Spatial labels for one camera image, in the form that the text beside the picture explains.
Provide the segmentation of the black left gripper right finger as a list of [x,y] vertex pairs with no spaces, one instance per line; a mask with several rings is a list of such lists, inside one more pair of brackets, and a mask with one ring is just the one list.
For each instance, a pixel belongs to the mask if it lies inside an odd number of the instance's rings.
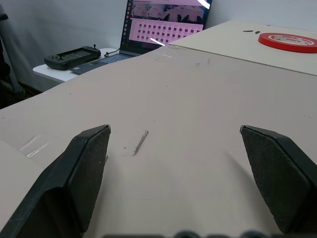
[[281,232],[317,232],[317,166],[289,137],[240,128],[258,190]]

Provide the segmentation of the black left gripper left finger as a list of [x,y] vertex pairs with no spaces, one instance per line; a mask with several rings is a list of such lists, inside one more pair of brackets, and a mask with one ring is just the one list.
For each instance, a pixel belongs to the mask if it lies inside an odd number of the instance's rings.
[[100,191],[110,125],[85,130],[40,174],[0,232],[2,238],[80,238]]

